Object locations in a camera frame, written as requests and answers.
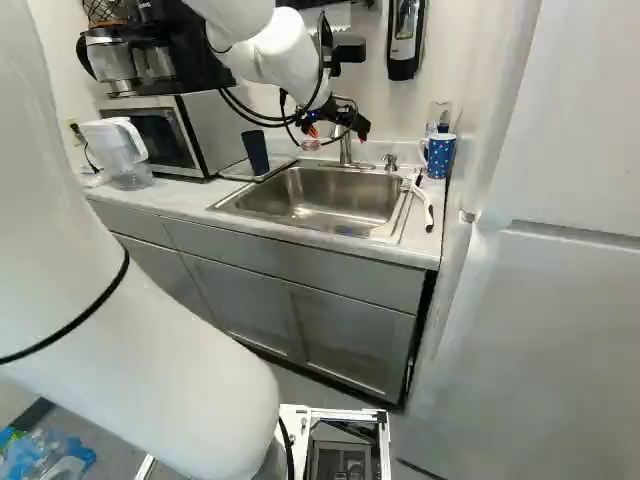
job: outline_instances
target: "microwave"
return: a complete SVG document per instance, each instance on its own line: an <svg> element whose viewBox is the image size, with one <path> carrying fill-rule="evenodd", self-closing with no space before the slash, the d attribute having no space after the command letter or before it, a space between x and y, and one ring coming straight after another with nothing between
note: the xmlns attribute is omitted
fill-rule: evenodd
<svg viewBox="0 0 640 480"><path fill-rule="evenodd" d="M232 92L247 101L246 87ZM242 134L256 126L240 117L217 90L113 98L98 105L102 118L129 117L149 151L155 173L208 180L248 158Z"/></svg>

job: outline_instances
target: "black tumbler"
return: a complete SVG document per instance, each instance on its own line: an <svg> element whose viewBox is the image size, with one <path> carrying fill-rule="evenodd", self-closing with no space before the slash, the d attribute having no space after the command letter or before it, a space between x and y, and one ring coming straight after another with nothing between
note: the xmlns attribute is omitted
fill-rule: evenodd
<svg viewBox="0 0 640 480"><path fill-rule="evenodd" d="M249 155L249 162L255 176L269 173L269 155L267 154L267 142L262 130L250 130L242 134L244 148Z"/></svg>

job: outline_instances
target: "wall-mounted dispenser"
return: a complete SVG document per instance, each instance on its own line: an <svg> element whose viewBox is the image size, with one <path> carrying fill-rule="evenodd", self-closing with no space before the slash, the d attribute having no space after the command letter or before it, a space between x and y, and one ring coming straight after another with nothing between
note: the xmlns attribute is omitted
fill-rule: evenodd
<svg viewBox="0 0 640 480"><path fill-rule="evenodd" d="M413 78L422 63L429 0L389 0L387 71L394 81Z"/></svg>

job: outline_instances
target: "floor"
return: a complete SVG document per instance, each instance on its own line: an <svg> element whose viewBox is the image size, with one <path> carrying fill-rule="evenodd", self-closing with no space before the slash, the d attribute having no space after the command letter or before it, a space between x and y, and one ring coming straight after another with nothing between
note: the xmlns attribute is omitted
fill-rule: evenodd
<svg viewBox="0 0 640 480"><path fill-rule="evenodd" d="M365 402L333 390L306 377L297 375L286 369L272 365L283 403L309 405L318 408L368 408ZM410 470L396 461L399 454L393 445L398 444L394 438L399 433L398 425L402 418L392 416L392 476L393 480L425 480L423 476ZM40 426L55 428L68 434L78 436L83 443L93 448L98 454L98 461L88 472L86 480L133 480L145 453L130 446L126 442L83 420L76 415L57 408L40 422ZM171 469L158 465L149 480L185 480Z"/></svg>

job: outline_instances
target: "microwave door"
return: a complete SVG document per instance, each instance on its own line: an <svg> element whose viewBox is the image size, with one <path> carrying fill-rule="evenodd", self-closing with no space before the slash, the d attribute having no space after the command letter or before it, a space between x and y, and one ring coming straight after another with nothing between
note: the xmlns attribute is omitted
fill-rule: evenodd
<svg viewBox="0 0 640 480"><path fill-rule="evenodd" d="M105 117L127 116L138 129L149 150L149 163L154 172L204 176L187 133L173 108L109 110Z"/></svg>

